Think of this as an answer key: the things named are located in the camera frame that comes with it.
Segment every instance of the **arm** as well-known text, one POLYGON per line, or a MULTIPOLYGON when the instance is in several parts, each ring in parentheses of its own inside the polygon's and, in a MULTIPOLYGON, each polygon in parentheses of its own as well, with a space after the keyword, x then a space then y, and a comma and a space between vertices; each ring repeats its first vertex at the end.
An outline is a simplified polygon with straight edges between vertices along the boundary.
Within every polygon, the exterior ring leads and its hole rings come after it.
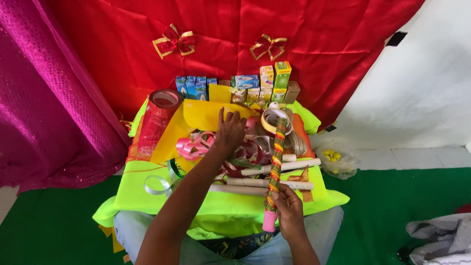
POLYGON ((214 177, 235 148, 244 140, 246 119, 239 112, 219 111, 216 140, 203 159, 183 178, 150 224, 136 265, 179 264, 180 247, 187 230, 208 193, 214 177))
POLYGON ((304 227, 301 199, 290 187, 281 183, 279 193, 274 192, 272 197, 278 208, 276 212, 281 235, 290 246, 293 265, 320 265, 304 227))

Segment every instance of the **pink ribbon bow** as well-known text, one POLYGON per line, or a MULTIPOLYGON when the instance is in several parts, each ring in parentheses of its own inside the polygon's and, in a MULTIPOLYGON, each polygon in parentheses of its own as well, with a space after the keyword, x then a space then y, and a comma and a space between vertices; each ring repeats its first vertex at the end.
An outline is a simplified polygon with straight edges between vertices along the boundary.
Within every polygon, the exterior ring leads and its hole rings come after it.
POLYGON ((214 138, 214 133, 209 131, 198 135, 194 141, 191 141, 189 138, 180 138, 176 145, 177 152, 179 155, 183 156, 186 161, 196 161, 199 155, 208 152, 209 147, 214 143, 214 138), (205 134, 210 135, 207 141, 203 140, 203 135, 205 134))

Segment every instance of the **red bow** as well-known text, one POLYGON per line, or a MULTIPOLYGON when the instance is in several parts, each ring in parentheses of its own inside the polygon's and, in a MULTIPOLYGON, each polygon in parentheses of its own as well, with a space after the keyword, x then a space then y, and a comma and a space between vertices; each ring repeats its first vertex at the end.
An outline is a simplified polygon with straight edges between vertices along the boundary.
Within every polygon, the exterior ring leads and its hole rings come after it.
POLYGON ((170 26, 166 27, 163 31, 162 36, 163 38, 152 41, 160 59, 173 53, 177 47, 180 48, 182 56, 195 52, 195 37, 192 31, 184 32, 180 36, 178 35, 177 28, 173 24, 170 24, 170 26))
POLYGON ((284 45, 286 44, 287 38, 276 38, 273 39, 270 36, 263 34, 260 38, 255 41, 255 45, 250 48, 250 53, 255 60, 260 59, 266 52, 270 55, 270 60, 274 60, 278 56, 284 53, 284 45))

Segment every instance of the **white wall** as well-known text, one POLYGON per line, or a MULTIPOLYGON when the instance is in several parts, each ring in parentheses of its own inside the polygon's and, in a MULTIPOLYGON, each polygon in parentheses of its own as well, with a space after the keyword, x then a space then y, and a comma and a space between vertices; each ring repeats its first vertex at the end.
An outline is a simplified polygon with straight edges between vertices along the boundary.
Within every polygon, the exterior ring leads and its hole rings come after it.
POLYGON ((386 47, 338 117, 339 139, 357 149, 471 142, 471 0, 427 0, 386 47))

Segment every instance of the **green floor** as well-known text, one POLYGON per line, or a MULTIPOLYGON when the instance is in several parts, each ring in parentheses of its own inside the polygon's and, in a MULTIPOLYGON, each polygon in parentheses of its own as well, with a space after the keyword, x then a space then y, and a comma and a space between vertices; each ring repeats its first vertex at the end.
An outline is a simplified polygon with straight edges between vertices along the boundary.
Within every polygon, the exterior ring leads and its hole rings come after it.
MULTIPOLYGON (((116 193, 120 177, 80 190, 20 194, 0 226, 2 265, 119 265, 91 216, 116 193)), ((324 177, 351 197, 327 265, 400 265, 396 251, 411 242, 414 220, 448 215, 471 202, 471 168, 360 171, 346 181, 324 177)))

